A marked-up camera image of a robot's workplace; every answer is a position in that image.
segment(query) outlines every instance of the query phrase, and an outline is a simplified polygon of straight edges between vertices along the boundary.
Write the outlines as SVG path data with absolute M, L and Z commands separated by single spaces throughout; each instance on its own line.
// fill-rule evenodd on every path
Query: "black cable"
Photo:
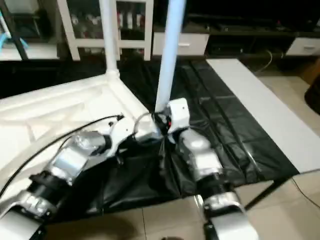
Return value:
M 43 152 L 45 149 L 47 149 L 48 147 L 52 146 L 53 144 L 59 142 L 61 139 L 69 136 L 70 134 L 73 134 L 83 128 L 86 128 L 92 124 L 95 124 L 97 122 L 103 121 L 105 119 L 111 119 L 111 118 L 117 118 L 117 120 L 119 120 L 119 118 L 121 118 L 123 116 L 121 115 L 111 115 L 111 116 L 105 116 L 102 118 L 99 118 L 97 120 L 91 121 L 85 125 L 82 125 L 80 127 L 77 127 L 71 131 L 66 132 L 65 134 L 61 135 L 60 137 L 56 138 L 55 140 L 49 142 L 47 145 L 43 146 L 42 148 L 40 148 L 35 154 L 33 154 L 31 157 L 29 157 L 26 161 L 24 161 L 24 163 L 21 164 L 21 166 L 11 175 L 11 177 L 8 179 L 8 181 L 5 183 L 5 185 L 3 186 L 1 192 L 0 192 L 0 199 L 1 197 L 4 195 L 5 191 L 7 190 L 7 188 L 9 187 L 9 185 L 11 184 L 11 182 L 15 179 L 15 177 L 21 172 L 21 170 L 28 164 L 31 162 L 32 159 L 34 159 L 36 156 L 38 156 L 41 152 Z
M 292 178 L 296 188 L 299 190 L 299 192 L 307 199 L 309 200 L 310 203 L 312 203 L 313 205 L 315 205 L 318 209 L 320 209 L 320 206 L 318 204 L 316 204 L 310 197 L 308 197 L 306 194 L 304 194 L 304 192 L 300 189 L 300 187 L 298 186 L 296 180 L 294 178 Z
M 60 147 L 58 148 L 58 150 L 62 149 L 62 147 L 66 144 L 66 142 L 67 142 L 70 138 L 72 138 L 72 136 L 67 137 L 67 138 L 61 143 L 61 145 L 60 145 Z

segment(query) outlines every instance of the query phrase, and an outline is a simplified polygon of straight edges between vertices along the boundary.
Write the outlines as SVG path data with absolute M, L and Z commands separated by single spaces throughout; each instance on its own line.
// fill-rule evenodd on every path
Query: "black shelf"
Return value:
M 164 33 L 165 27 L 154 25 L 153 31 Z M 204 25 L 189 22 L 183 28 L 183 34 L 209 34 L 213 36 L 251 36 L 251 37 L 301 37 L 301 38 L 320 38 L 320 32 L 311 31 L 219 31 L 214 27 L 206 28 Z

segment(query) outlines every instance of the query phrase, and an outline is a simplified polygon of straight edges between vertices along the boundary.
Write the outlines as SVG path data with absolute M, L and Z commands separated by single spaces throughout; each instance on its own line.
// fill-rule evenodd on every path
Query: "shelf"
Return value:
M 164 33 L 165 27 L 154 25 L 154 32 Z M 206 29 L 205 26 L 189 22 L 181 30 L 183 34 L 209 34 L 213 36 L 252 36 L 252 37 L 304 37 L 320 38 L 320 32 L 287 32 L 287 31 L 219 31 L 213 27 Z
M 29 59 L 59 59 L 57 45 L 50 43 L 30 43 L 25 50 Z M 21 61 L 21 57 L 13 43 L 5 44 L 0 52 L 0 61 Z

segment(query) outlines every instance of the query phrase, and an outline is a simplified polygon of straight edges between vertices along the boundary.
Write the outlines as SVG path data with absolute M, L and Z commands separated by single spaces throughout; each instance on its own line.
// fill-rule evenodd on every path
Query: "white metal frame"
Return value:
M 117 4 L 118 2 L 145 3 L 145 26 L 144 40 L 123 40 L 118 34 L 117 21 Z M 65 36 L 69 45 L 70 53 L 73 60 L 80 60 L 78 48 L 103 48 L 103 39 L 76 38 L 74 28 L 71 22 L 71 16 L 67 0 L 57 0 L 60 11 Z M 144 49 L 144 60 L 149 61 L 151 58 L 151 42 L 152 42 L 152 26 L 153 26 L 153 10 L 154 0 L 110 0 L 110 8 L 112 12 L 112 31 L 115 38 L 115 56 L 120 60 L 121 49 Z

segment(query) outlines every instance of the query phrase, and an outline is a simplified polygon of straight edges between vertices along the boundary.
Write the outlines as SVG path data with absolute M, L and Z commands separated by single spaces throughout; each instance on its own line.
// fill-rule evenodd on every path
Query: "black tablecloth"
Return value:
M 127 61 L 119 64 L 119 70 L 124 84 L 153 111 L 160 62 Z M 177 98 L 187 99 L 190 124 L 211 141 L 235 186 L 299 173 L 205 61 L 177 63 L 171 99 Z M 186 163 L 167 140 L 132 147 L 121 158 L 122 166 L 109 159 L 83 173 L 55 221 L 145 207 L 196 193 Z

